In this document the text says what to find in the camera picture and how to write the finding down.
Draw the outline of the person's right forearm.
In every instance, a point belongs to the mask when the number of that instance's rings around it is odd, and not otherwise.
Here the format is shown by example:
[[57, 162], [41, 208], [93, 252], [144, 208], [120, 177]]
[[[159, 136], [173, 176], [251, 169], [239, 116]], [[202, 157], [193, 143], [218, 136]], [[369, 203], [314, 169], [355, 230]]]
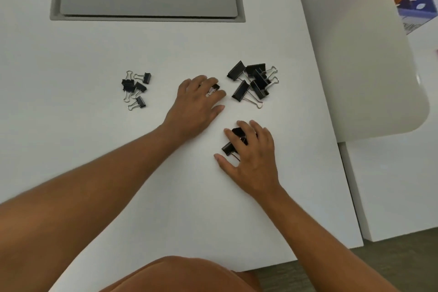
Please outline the person's right forearm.
[[318, 292], [399, 292], [302, 209], [280, 186], [253, 194]]

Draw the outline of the large black binder clip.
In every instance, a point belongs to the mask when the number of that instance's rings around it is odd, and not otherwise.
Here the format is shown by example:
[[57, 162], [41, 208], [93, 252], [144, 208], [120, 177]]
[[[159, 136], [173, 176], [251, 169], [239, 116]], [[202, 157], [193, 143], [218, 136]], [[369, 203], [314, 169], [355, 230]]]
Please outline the large black binder clip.
[[243, 79], [231, 97], [239, 102], [247, 101], [258, 109], [263, 108], [264, 105], [262, 101], [258, 100], [252, 93], [250, 93], [250, 85]]
[[242, 61], [239, 61], [227, 74], [227, 77], [233, 81], [239, 79], [242, 73], [246, 70], [246, 66]]
[[248, 65], [245, 68], [245, 73], [248, 76], [252, 76], [255, 71], [259, 71], [262, 75], [266, 75], [267, 77], [271, 76], [271, 74], [276, 74], [278, 69], [275, 66], [271, 68], [266, 68], [266, 63]]
[[269, 95], [269, 92], [266, 89], [261, 89], [255, 80], [250, 82], [250, 87], [256, 94], [259, 100], [266, 98]]
[[279, 84], [279, 79], [275, 76], [272, 79], [269, 79], [260, 68], [257, 68], [253, 71], [253, 77], [256, 85], [261, 90], [267, 90], [273, 85]]
[[231, 142], [228, 142], [223, 148], [222, 151], [226, 156], [233, 156], [235, 159], [237, 159], [240, 162], [240, 156], [238, 154], [238, 151], [234, 147], [234, 145]]
[[246, 134], [244, 132], [244, 130], [240, 127], [238, 128], [233, 128], [232, 132], [234, 135], [236, 135], [246, 146], [248, 145], [248, 141], [247, 141], [247, 137]]

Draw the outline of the blue dotted storage box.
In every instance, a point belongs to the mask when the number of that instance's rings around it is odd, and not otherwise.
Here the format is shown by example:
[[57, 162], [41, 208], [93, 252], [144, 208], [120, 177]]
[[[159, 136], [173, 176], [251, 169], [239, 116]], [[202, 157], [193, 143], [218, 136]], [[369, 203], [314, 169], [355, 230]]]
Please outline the blue dotted storage box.
[[406, 35], [438, 17], [434, 0], [402, 0], [396, 8]]

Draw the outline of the person's left hand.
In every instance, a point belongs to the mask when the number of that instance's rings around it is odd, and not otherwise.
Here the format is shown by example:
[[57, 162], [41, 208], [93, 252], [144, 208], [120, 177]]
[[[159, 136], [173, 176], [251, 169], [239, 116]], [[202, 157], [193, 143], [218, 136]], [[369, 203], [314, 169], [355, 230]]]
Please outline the person's left hand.
[[218, 90], [211, 96], [202, 93], [202, 82], [208, 79], [199, 75], [191, 79], [187, 92], [178, 97], [168, 111], [163, 128], [167, 134], [185, 142], [201, 134], [211, 123], [205, 122], [206, 108], [220, 104], [227, 95], [224, 90]]

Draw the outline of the person's left forearm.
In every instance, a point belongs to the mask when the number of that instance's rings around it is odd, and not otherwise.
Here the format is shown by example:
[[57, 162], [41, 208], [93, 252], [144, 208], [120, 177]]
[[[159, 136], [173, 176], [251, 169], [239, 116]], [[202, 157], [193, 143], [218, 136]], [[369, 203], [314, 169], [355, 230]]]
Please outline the person's left forearm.
[[167, 121], [0, 204], [0, 292], [48, 292], [150, 175], [200, 132]]

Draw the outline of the person's right hand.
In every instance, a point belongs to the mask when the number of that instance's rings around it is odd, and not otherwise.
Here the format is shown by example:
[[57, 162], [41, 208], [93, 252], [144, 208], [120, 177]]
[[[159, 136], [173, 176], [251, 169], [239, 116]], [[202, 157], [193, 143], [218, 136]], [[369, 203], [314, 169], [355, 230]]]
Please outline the person's right hand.
[[230, 178], [260, 206], [271, 202], [282, 192], [282, 186], [275, 152], [265, 146], [265, 128], [255, 121], [255, 146], [246, 146], [231, 129], [223, 131], [240, 156], [239, 177]]

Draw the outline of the white low cabinet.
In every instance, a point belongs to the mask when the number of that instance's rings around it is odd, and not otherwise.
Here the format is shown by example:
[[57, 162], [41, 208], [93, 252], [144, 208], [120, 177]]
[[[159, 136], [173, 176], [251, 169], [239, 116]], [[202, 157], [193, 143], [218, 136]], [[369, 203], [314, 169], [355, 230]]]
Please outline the white low cabinet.
[[438, 228], [438, 126], [339, 143], [362, 237]]

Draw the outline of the white rounded panel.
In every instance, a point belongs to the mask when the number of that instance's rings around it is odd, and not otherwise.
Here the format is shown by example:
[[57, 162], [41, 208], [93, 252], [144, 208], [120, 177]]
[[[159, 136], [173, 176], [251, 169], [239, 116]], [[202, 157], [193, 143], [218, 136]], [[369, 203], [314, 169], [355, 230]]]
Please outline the white rounded panel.
[[409, 133], [429, 99], [394, 0], [301, 0], [338, 142]]

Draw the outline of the person's brown clothed leg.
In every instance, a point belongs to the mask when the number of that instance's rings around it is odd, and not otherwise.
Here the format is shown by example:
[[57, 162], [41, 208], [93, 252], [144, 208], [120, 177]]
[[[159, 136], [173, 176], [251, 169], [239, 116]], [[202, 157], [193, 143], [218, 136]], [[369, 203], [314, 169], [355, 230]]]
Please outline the person's brown clothed leg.
[[254, 272], [235, 272], [215, 262], [166, 256], [99, 292], [262, 292]]

